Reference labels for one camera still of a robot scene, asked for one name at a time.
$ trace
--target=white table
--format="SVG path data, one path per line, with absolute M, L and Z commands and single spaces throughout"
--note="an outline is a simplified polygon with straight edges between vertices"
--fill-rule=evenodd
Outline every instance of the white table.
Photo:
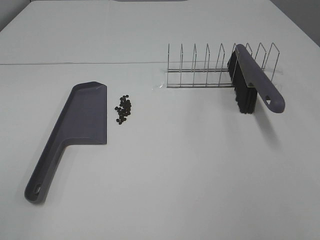
M 241 114 L 231 88 L 157 87 L 168 42 L 275 42 L 285 112 L 259 99 Z M 32 2 L 0 32 L 0 239 L 319 239 L 319 62 L 268 0 Z M 89 81 L 108 86 L 108 143 L 68 147 L 32 205 L 26 184 L 72 86 Z

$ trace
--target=metal dish rack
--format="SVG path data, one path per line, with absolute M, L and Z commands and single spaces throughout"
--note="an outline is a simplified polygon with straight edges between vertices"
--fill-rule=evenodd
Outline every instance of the metal dish rack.
M 232 47 L 231 54 L 234 52 L 237 45 L 234 43 Z M 251 53 L 251 56 L 253 57 L 253 50 L 249 43 L 246 43 L 245 48 L 248 50 L 249 53 Z M 272 77 L 270 80 L 272 81 L 275 75 L 276 67 L 279 60 L 280 51 L 276 44 L 272 42 L 270 45 L 269 51 L 267 52 L 264 45 L 260 42 L 257 48 L 257 51 L 254 55 L 254 60 L 257 61 L 257 56 L 261 55 L 262 53 L 262 64 L 259 64 L 261 66 L 261 69 L 265 71 L 266 65 L 270 59 L 271 51 L 272 49 L 276 50 L 276 60 L 275 64 L 272 70 Z M 179 62 L 170 62 L 170 43 L 168 44 L 168 59 L 167 59 L 167 82 L 166 87 L 167 88 L 232 88 L 233 85 L 233 77 L 225 77 L 225 80 L 222 81 L 222 74 L 228 73 L 228 66 L 226 61 L 226 51 L 224 45 L 221 43 L 219 47 L 219 52 L 217 55 L 217 59 L 215 64 L 210 62 L 211 59 L 211 51 L 209 44 L 206 44 L 205 48 L 205 58 L 204 61 L 197 61 L 197 46 L 196 44 L 193 45 L 193 55 L 192 55 L 192 61 L 184 61 L 184 46 L 181 44 L 180 48 L 180 60 Z M 216 81 L 209 81 L 209 75 L 211 73 L 218 73 L 219 77 L 215 78 Z M 174 81 L 171 81 L 170 76 L 175 74 L 175 77 L 173 77 Z M 197 74 L 202 75 L 201 80 L 196 80 Z

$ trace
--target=gray hand brush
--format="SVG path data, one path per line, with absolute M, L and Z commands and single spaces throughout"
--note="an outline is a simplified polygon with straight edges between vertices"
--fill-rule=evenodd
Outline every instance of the gray hand brush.
M 285 110 L 284 98 L 242 44 L 236 45 L 228 62 L 228 71 L 241 113 L 254 112 L 257 93 L 272 112 Z

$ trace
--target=wire rack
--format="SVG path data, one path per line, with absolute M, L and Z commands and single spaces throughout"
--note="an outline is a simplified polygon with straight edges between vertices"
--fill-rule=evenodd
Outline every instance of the wire rack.
M 167 59 L 167 88 L 232 88 L 233 75 L 229 76 L 228 60 L 236 49 L 236 43 L 233 44 L 230 56 L 226 60 L 226 51 L 224 45 L 221 43 L 216 61 L 211 61 L 212 53 L 210 46 L 207 43 L 205 47 L 204 60 L 199 61 L 196 44 L 193 45 L 192 61 L 184 60 L 184 46 L 181 44 L 179 61 L 170 62 L 170 44 L 168 44 L 168 59 Z M 272 81 L 275 75 L 276 67 L 279 60 L 280 51 L 273 42 L 267 51 L 264 45 L 260 42 L 254 54 L 249 43 L 246 43 L 245 48 L 251 54 L 253 59 L 265 71 L 267 63 L 271 62 L 271 52 L 275 49 L 275 63 L 271 68 Z

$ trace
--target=brush bristles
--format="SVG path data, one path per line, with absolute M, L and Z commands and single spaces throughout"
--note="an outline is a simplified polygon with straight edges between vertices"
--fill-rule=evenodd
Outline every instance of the brush bristles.
M 235 100 L 238 103 L 240 112 L 252 114 L 255 111 L 258 92 L 254 87 L 247 87 L 235 51 L 228 62 L 228 70 L 230 78 L 233 78 L 232 84 L 234 85 Z

